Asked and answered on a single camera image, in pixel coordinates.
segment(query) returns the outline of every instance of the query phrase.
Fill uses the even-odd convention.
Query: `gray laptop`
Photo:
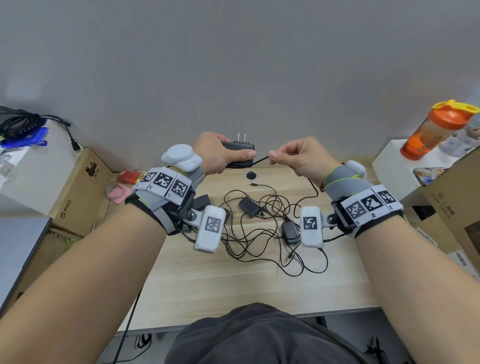
[[[0,313],[51,220],[48,216],[0,218]]]

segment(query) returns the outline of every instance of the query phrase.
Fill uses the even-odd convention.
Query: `cardboard box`
[[[92,231],[112,171],[84,148],[50,213],[53,226],[85,237]]]
[[[480,148],[422,189],[442,221],[480,270]]]
[[[417,231],[429,242],[463,268],[468,274],[480,282],[480,275],[473,263],[462,250],[453,233],[442,222],[438,214],[420,222]]]
[[[4,315],[49,266],[80,240],[81,237],[61,230],[48,230],[35,248],[1,314]]]

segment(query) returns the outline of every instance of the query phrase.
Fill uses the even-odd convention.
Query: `wooden desk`
[[[267,187],[249,186],[244,178],[246,171],[227,170],[220,175],[208,176],[198,187],[197,195],[208,194],[212,204],[218,206],[223,202],[224,195],[233,189],[243,190],[257,200],[272,193]],[[289,168],[259,168],[256,171],[259,173],[256,183],[274,187],[278,194],[287,197],[291,203],[304,196],[314,195],[308,180],[297,177]],[[368,173],[369,179],[378,183],[371,168]],[[231,198],[240,195],[231,194]],[[322,193],[302,204],[319,206],[324,213],[333,211],[330,198]],[[237,231],[241,216],[238,200],[233,201],[231,206],[234,209],[234,229]],[[110,203],[106,218],[116,208],[118,205]],[[243,223],[247,233],[256,228],[275,226],[272,221],[248,216],[244,217]],[[338,234],[340,231],[337,229],[324,229],[325,238]],[[261,251],[265,240],[266,237],[258,238],[251,246],[252,251]],[[292,278],[273,262],[238,262],[227,254],[222,243],[216,253],[205,254],[194,251],[192,243],[181,234],[167,237],[145,282],[129,332],[180,329],[200,318],[220,316],[235,307],[253,302],[267,303],[299,316],[377,307],[377,300],[353,239],[342,237],[325,243],[324,250],[329,258],[329,267],[325,273],[305,271],[301,276]],[[318,250],[299,247],[298,252],[310,269],[324,268],[325,258]],[[277,240],[270,241],[263,256],[278,261]],[[288,266],[288,271],[293,274],[299,270],[300,266],[296,262]],[[130,313],[119,331],[125,330],[129,315]]]

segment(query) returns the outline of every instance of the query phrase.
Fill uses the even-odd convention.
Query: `orange water bottle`
[[[400,153],[411,160],[421,159],[455,130],[467,125],[472,115],[478,112],[478,107],[455,100],[433,105],[428,117],[403,144]]]

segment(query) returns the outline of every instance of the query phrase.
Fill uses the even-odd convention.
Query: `white wall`
[[[375,155],[479,84],[475,0],[6,0],[0,102],[148,168],[201,130]]]

